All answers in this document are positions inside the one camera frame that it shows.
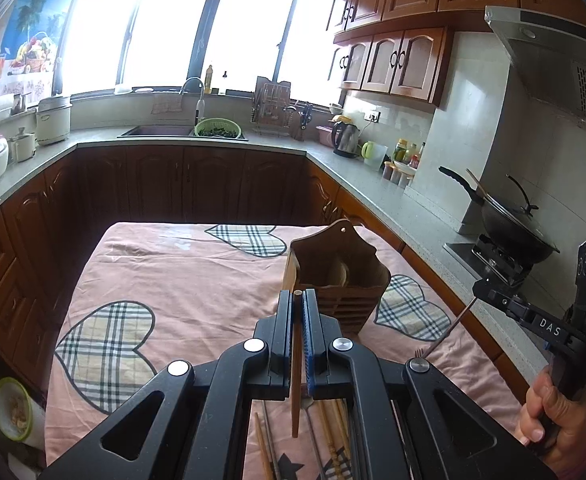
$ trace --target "range hood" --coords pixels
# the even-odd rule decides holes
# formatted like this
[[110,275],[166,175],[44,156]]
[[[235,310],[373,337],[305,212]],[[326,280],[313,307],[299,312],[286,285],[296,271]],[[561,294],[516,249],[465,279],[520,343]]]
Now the range hood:
[[531,97],[567,111],[586,127],[586,27],[513,7],[488,6],[484,19]]

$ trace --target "countertop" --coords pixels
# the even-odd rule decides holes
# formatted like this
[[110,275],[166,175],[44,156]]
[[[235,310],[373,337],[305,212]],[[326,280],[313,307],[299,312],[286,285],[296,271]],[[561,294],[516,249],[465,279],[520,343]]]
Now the countertop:
[[[391,230],[402,238],[465,303],[473,297],[475,278],[447,253],[446,242],[470,242],[472,238],[456,233],[422,205],[405,195],[398,186],[381,178],[361,160],[343,158],[317,142],[298,142],[290,137],[261,136],[251,131],[244,134],[248,142],[232,140],[200,140],[188,138],[122,137],[130,126],[73,131],[67,140],[41,146],[35,156],[25,162],[10,165],[0,177],[0,205],[15,190],[56,160],[78,147],[127,146],[135,144],[172,144],[250,148],[305,155],[345,187],[355,198],[375,213]],[[532,382],[547,364],[522,329],[502,312],[476,302],[473,313],[516,365],[523,377]]]

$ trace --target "window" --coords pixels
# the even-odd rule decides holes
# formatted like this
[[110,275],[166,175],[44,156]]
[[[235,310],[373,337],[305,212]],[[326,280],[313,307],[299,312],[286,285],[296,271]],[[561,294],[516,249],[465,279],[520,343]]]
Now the window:
[[329,81],[335,46],[326,20],[332,3],[297,0],[278,77],[291,82],[292,99],[328,106],[340,98],[335,81]]
[[212,86],[227,72],[227,88],[252,92],[257,76],[273,78],[278,45],[293,0],[220,0],[202,78],[213,65]]
[[182,86],[205,1],[142,0],[126,55],[125,84]]
[[64,93],[113,88],[137,0],[77,0],[63,60]]

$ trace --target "blue gripper pad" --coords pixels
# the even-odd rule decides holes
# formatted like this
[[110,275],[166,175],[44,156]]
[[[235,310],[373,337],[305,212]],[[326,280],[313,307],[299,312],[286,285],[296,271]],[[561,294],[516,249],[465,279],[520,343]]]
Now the blue gripper pad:
[[304,339],[304,363],[307,372],[307,390],[313,397],[317,378],[326,372],[326,342],[320,314],[317,309],[315,291],[304,291],[302,302],[302,336]]

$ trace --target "faucet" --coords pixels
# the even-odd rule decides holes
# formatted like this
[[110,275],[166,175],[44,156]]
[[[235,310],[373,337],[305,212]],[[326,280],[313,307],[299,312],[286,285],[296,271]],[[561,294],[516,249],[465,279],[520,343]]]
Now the faucet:
[[184,95],[184,91],[186,90],[186,84],[191,79],[197,79],[199,81],[199,85],[202,87],[202,89],[199,91],[198,104],[195,107],[195,125],[197,126],[200,116],[204,115],[204,83],[202,82],[202,79],[195,76],[187,78],[184,84],[182,85],[182,89],[180,89],[180,95]]

